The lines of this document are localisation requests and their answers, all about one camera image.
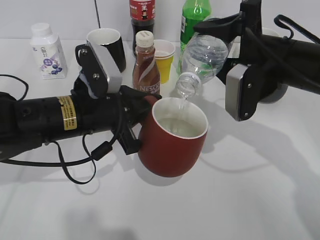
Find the white table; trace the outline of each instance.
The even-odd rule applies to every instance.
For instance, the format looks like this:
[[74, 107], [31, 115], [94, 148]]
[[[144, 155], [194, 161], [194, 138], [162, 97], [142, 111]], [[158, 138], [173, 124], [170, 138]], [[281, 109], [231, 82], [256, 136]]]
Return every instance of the white table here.
[[[28, 40], [1, 39], [0, 73], [26, 80], [29, 99], [68, 95], [79, 72], [74, 47], [83, 42], [62, 41], [66, 79], [41, 80]], [[124, 44], [128, 85], [130, 45]], [[174, 68], [171, 78], [162, 86], [164, 96], [174, 85]], [[18, 98], [24, 88], [1, 78], [0, 91]], [[118, 143], [84, 186], [70, 182], [60, 168], [0, 164], [0, 239], [319, 240], [320, 96], [289, 88], [281, 101], [260, 104], [252, 119], [238, 123], [224, 110], [224, 94], [224, 85], [212, 80], [193, 100], [211, 127], [199, 161], [183, 177], [153, 175]], [[89, 136], [88, 148], [111, 137]], [[80, 138], [63, 140], [61, 147], [67, 161], [86, 157]], [[55, 145], [16, 159], [59, 161]], [[84, 181], [92, 166], [72, 167], [71, 173]]]

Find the red mug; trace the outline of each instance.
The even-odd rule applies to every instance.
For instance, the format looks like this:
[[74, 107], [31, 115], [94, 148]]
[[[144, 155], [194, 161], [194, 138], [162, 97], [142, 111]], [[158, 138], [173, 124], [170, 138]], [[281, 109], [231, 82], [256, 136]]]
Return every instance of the red mug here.
[[174, 178], [187, 173], [197, 162], [206, 140], [209, 123], [205, 113], [191, 102], [186, 102], [180, 111], [179, 98], [157, 100], [147, 96], [145, 99], [153, 107], [139, 134], [141, 162], [161, 177]]

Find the green plastic bottle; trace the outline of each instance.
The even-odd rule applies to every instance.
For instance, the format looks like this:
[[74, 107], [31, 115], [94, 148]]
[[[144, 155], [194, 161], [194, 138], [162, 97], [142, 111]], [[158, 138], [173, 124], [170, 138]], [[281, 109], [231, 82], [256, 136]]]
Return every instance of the green plastic bottle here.
[[178, 67], [178, 73], [180, 73], [181, 59], [184, 50], [195, 34], [194, 26], [205, 20], [206, 17], [211, 15], [210, 0], [186, 0], [182, 9], [182, 23], [181, 23], [181, 35], [180, 35], [180, 61]]

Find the black mug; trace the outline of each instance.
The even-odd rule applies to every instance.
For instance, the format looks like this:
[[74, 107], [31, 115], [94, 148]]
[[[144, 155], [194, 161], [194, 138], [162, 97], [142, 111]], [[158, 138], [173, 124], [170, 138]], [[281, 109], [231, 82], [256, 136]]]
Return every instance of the black mug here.
[[87, 43], [104, 46], [108, 49], [113, 57], [119, 71], [122, 73], [126, 67], [126, 56], [124, 44], [119, 31], [112, 28], [99, 28], [88, 33], [86, 36]]

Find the nescafe bottle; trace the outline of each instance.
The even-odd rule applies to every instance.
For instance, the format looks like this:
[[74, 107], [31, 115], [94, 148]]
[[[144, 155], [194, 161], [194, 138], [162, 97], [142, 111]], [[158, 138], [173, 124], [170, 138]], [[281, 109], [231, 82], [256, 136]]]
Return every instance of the nescafe bottle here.
[[160, 94], [160, 73], [156, 64], [154, 35], [150, 31], [136, 34], [136, 62], [133, 88], [148, 94]]
[[132, 51], [136, 56], [136, 34], [140, 31], [154, 32], [156, 0], [130, 0], [130, 15], [133, 29]]

